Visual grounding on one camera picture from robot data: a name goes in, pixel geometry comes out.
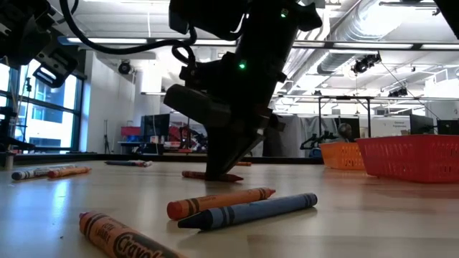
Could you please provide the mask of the dark grey curtain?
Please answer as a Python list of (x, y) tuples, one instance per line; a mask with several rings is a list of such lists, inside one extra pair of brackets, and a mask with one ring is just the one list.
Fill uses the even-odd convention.
[(266, 128), (264, 132), (263, 157), (302, 158), (300, 150), (303, 134), (301, 119), (297, 116), (279, 116), (278, 121), (284, 123), (282, 132), (274, 128)]

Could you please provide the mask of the orange plastic basket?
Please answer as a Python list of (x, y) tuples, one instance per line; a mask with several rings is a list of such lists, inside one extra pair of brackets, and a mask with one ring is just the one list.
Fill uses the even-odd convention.
[(364, 162), (357, 143), (323, 143), (320, 144), (325, 167), (345, 170), (364, 171)]

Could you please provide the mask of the red crayon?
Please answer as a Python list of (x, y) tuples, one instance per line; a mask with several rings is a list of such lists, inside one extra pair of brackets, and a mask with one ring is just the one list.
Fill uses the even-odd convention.
[(198, 172), (198, 171), (183, 171), (182, 176), (184, 178), (194, 178), (194, 179), (201, 179), (205, 181), (223, 181), (223, 182), (237, 182), (242, 181), (243, 178), (233, 175), (233, 174), (221, 174), (218, 176), (207, 176), (205, 172)]

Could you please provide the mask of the thin black tripod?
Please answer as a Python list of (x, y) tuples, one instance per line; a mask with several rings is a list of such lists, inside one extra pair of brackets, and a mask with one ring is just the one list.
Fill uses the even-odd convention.
[(104, 120), (104, 135), (103, 135), (104, 154), (110, 154), (110, 145), (108, 141), (108, 121)]

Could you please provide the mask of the orange Crayola crayon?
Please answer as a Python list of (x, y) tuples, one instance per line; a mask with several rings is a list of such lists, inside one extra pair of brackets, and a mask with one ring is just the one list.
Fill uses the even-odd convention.
[(107, 214), (79, 215), (80, 233), (110, 258), (187, 258)]

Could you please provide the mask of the black aluminium table frame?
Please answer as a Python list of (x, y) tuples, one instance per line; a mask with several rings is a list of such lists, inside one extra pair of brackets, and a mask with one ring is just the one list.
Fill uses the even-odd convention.
[[(181, 162), (181, 163), (206, 163), (207, 157), (203, 155), (121, 155), (121, 154), (18, 154), (14, 158), (15, 165), (32, 165), (46, 163), (73, 163), (78, 161), (127, 161), (143, 160), (154, 162)], [(323, 165), (322, 158), (284, 158), (284, 157), (245, 157), (242, 162), (254, 164), (278, 164), (278, 165)]]

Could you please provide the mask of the dark equipment stand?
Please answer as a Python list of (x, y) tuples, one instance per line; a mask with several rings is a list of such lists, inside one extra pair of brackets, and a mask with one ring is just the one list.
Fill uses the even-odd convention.
[(12, 146), (16, 146), (20, 150), (35, 148), (34, 144), (21, 142), (9, 136), (10, 124), (17, 116), (12, 107), (0, 107), (0, 115), (4, 116), (3, 119), (0, 119), (0, 152), (7, 152)]

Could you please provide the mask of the white sign board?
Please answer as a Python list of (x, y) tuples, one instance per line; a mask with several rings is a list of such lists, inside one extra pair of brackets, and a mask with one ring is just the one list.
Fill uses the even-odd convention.
[(371, 135), (373, 138), (408, 135), (409, 132), (409, 117), (380, 117), (371, 119)]

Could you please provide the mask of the blue crayon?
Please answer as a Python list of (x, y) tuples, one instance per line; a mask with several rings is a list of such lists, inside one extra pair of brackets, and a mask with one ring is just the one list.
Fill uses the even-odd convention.
[(266, 199), (246, 204), (212, 208), (182, 219), (177, 226), (181, 229), (213, 230), (249, 221), (270, 218), (294, 211), (313, 208), (318, 203), (314, 193)]

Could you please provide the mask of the grey crayon white label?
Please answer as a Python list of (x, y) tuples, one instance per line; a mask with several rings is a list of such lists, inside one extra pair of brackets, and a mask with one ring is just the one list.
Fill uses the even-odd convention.
[(50, 171), (61, 171), (67, 168), (75, 168), (75, 167), (76, 165), (33, 168), (31, 170), (13, 172), (13, 174), (11, 175), (11, 179), (14, 181), (21, 181), (21, 180), (26, 180), (26, 179), (31, 179), (31, 178), (46, 177)]

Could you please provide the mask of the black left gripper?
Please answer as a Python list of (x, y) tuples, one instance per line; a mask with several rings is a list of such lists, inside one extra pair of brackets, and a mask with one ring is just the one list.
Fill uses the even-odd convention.
[(35, 59), (40, 66), (34, 71), (33, 76), (51, 88), (63, 86), (78, 66), (78, 61), (59, 47), (47, 47)]

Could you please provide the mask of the person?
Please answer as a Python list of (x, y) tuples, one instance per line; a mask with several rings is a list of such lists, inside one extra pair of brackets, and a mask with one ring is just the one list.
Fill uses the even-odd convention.
[(353, 143), (352, 127), (348, 123), (341, 123), (338, 127), (338, 133), (341, 139), (347, 143)]

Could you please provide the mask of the black tall table frame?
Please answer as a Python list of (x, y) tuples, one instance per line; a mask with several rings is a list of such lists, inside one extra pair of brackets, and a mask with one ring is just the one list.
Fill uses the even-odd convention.
[(372, 96), (348, 96), (348, 95), (340, 95), (340, 96), (318, 96), (317, 101), (318, 101), (318, 121), (319, 121), (319, 133), (322, 133), (322, 127), (321, 127), (321, 109), (323, 106), (326, 104), (322, 104), (322, 99), (327, 99), (327, 100), (356, 100), (359, 102), (360, 100), (366, 100), (366, 104), (362, 104), (367, 110), (367, 126), (368, 126), (368, 137), (372, 137), (372, 125), (371, 125), (371, 101), (375, 99), (375, 97)]

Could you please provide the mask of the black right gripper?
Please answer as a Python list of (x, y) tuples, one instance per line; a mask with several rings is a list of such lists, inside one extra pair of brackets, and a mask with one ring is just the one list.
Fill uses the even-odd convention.
[(286, 79), (283, 67), (286, 53), (226, 53), (212, 62), (186, 63), (180, 72), (185, 86), (207, 94), (218, 102), (230, 106), (231, 119), (224, 127), (205, 127), (208, 137), (205, 176), (213, 181), (229, 172), (237, 162), (264, 140), (261, 116), (275, 85)]

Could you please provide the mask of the black LED light bar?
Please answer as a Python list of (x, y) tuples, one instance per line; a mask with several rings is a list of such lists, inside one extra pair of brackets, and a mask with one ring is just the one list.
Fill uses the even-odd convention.
[[(155, 42), (154, 38), (89, 38), (96, 44), (126, 45), (133, 46)], [(77, 37), (58, 37), (63, 45), (82, 44)], [(200, 47), (236, 47), (238, 40), (226, 41), (222, 39), (198, 39), (194, 45)], [(334, 41), (308, 41), (296, 40), (294, 49), (375, 49), (389, 51), (436, 51), (436, 52), (459, 52), (459, 43), (442, 42), (334, 42)]]

